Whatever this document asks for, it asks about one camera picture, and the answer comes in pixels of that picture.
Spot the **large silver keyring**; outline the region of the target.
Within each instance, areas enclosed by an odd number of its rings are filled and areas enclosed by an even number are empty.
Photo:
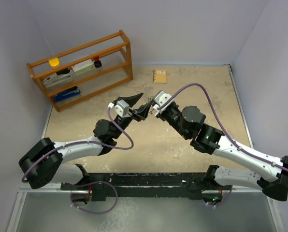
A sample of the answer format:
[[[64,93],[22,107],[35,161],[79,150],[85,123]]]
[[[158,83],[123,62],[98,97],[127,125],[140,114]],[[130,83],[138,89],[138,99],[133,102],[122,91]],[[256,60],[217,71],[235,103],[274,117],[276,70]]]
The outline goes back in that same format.
[[[148,97],[148,102],[146,104],[146,114],[152,114],[151,107],[153,107],[156,104],[154,97],[150,96]]]

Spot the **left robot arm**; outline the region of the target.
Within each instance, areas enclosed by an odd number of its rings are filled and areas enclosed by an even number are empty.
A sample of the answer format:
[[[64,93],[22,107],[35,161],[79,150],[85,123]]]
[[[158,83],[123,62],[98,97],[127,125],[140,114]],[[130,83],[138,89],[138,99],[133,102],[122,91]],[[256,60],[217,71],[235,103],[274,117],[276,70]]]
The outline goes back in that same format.
[[[39,189],[53,181],[62,165],[83,157],[97,157],[115,150],[131,150],[134,141],[125,129],[135,121],[147,118],[149,101],[138,109],[132,107],[143,96],[118,97],[107,106],[108,119],[97,121],[92,136],[70,142],[53,142],[44,137],[39,140],[18,162],[23,172],[21,181],[32,189]]]

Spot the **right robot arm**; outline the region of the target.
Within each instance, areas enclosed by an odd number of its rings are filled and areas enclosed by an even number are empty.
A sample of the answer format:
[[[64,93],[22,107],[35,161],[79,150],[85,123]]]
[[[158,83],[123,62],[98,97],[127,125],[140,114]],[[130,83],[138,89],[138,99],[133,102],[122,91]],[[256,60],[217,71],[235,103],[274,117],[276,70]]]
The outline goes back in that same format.
[[[204,177],[209,189],[219,185],[238,185],[261,190],[266,196],[285,202],[288,199],[288,156],[270,156],[245,146],[225,132],[204,121],[206,116],[196,106],[187,106],[182,111],[172,101],[156,103],[156,117],[166,121],[190,145],[201,153],[219,156],[241,166],[245,170],[230,170],[221,166],[210,166]]]

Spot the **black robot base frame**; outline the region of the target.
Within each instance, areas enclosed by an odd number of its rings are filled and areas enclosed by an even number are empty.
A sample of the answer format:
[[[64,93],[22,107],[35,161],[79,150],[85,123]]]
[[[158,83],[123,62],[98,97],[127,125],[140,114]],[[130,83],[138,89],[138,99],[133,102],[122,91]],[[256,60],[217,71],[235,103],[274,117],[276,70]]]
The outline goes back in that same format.
[[[230,190],[206,173],[88,173],[81,165],[82,179],[76,184],[62,183],[62,190],[71,193],[89,191],[91,201],[107,198],[188,198],[212,199],[210,191]]]

